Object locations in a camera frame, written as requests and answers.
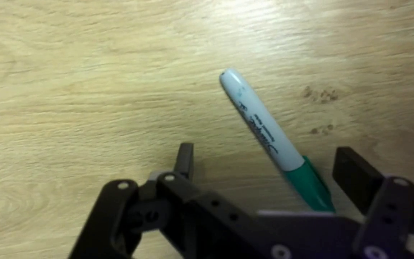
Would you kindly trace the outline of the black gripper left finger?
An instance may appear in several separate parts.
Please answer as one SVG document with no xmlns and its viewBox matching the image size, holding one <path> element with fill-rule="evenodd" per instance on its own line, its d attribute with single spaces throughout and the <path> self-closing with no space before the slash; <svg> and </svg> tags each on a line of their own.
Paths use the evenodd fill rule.
<svg viewBox="0 0 414 259">
<path fill-rule="evenodd" d="M 186 179 L 192 178 L 194 172 L 194 143 L 181 142 L 178 146 L 174 171 L 185 176 Z"/>
</svg>

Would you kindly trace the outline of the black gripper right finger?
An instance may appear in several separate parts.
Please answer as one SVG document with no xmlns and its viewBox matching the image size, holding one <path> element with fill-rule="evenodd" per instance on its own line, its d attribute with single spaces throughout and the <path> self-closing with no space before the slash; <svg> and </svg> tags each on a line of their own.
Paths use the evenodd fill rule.
<svg viewBox="0 0 414 259">
<path fill-rule="evenodd" d="M 337 146 L 332 168 L 335 182 L 366 214 L 383 175 L 350 146 Z"/>
</svg>

